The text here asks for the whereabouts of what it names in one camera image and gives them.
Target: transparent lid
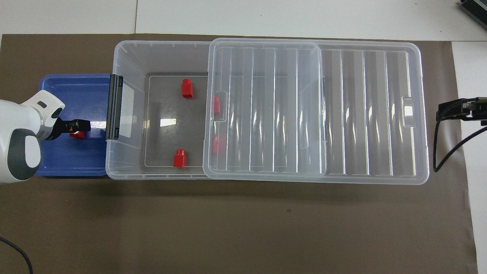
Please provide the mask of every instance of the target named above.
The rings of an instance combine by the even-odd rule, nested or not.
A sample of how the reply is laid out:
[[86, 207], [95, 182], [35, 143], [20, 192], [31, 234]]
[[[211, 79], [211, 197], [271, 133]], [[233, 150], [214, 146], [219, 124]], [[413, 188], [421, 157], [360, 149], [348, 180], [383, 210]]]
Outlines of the transparent lid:
[[429, 175], [410, 43], [216, 39], [206, 103], [210, 178], [422, 184]]

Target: transparent plastic container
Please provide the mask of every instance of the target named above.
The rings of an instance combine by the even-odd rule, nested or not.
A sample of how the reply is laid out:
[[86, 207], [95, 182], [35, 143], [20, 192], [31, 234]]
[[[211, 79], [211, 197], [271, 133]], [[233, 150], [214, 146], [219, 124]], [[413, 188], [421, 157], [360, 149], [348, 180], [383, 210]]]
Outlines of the transparent plastic container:
[[[212, 42], [209, 59], [203, 169], [210, 178], [428, 178], [415, 45], [223, 38]], [[220, 115], [213, 113], [215, 97]]]
[[[124, 77], [120, 136], [107, 141], [114, 179], [429, 176], [421, 58], [410, 43], [123, 41], [113, 73]], [[184, 78], [194, 98], [181, 96]], [[185, 168], [172, 166], [179, 148]]]

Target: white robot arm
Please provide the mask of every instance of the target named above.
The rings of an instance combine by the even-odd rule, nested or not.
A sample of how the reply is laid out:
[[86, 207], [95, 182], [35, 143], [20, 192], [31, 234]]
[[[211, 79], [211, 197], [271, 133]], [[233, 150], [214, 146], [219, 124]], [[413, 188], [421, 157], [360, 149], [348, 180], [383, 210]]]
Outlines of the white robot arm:
[[22, 104], [0, 100], [0, 183], [25, 181], [39, 168], [39, 141], [53, 131], [64, 103], [41, 90]]

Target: brown mat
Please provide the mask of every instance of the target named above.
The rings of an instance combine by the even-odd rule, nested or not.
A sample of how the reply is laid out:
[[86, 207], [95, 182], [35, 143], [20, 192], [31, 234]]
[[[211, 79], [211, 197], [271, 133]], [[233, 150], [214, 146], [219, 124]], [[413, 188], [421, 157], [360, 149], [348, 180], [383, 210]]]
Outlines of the brown mat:
[[[214, 38], [3, 35], [0, 98], [25, 101], [46, 74], [111, 73], [121, 40]], [[451, 43], [414, 43], [431, 148], [438, 103], [458, 96]], [[446, 131], [441, 155], [460, 123]], [[0, 235], [36, 273], [477, 272], [462, 150], [421, 186], [35, 177], [0, 185]], [[0, 273], [27, 273], [1, 243]]]

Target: black cable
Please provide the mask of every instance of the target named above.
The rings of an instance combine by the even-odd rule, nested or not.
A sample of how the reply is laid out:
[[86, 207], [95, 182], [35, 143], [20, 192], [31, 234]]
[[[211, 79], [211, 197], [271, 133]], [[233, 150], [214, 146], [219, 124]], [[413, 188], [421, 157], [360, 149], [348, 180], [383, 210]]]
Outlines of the black cable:
[[0, 241], [8, 244], [13, 249], [17, 250], [22, 255], [22, 257], [24, 257], [24, 260], [27, 263], [27, 266], [29, 267], [29, 274], [32, 274], [33, 273], [32, 272], [32, 264], [31, 264], [31, 262], [29, 260], [29, 257], [27, 257], [27, 254], [22, 249], [20, 249], [20, 247], [16, 246], [13, 242], [11, 242], [11, 241], [9, 241], [9, 240], [7, 240], [5, 238], [0, 237]]
[[443, 119], [445, 119], [445, 113], [447, 113], [448, 111], [450, 111], [451, 109], [453, 109], [454, 107], [460, 105], [460, 104], [463, 104], [463, 103], [466, 103], [466, 102], [472, 102], [472, 101], [476, 101], [477, 98], [470, 98], [470, 99], [463, 99], [463, 100], [460, 100], [458, 102], [455, 102], [451, 105], [449, 105], [448, 107], [446, 107], [441, 113], [438, 114], [438, 117], [436, 118], [436, 126], [435, 126], [435, 129], [434, 129], [434, 139], [433, 139], [433, 170], [435, 172], [438, 172], [440, 170], [440, 168], [443, 166], [443, 164], [448, 160], [448, 158], [457, 150], [459, 149], [463, 144], [465, 144], [466, 142], [468, 142], [470, 139], [474, 138], [475, 136], [481, 134], [482, 132], [484, 131], [487, 131], [487, 127], [484, 127], [472, 134], [470, 134], [469, 136], [467, 136], [465, 139], [461, 140], [458, 144], [456, 144], [446, 155], [445, 157], [443, 157], [443, 159], [440, 161], [440, 163], [438, 164], [438, 166], [436, 166], [436, 145], [437, 145], [437, 141], [438, 141], [438, 129], [440, 127], [440, 122], [443, 121]]

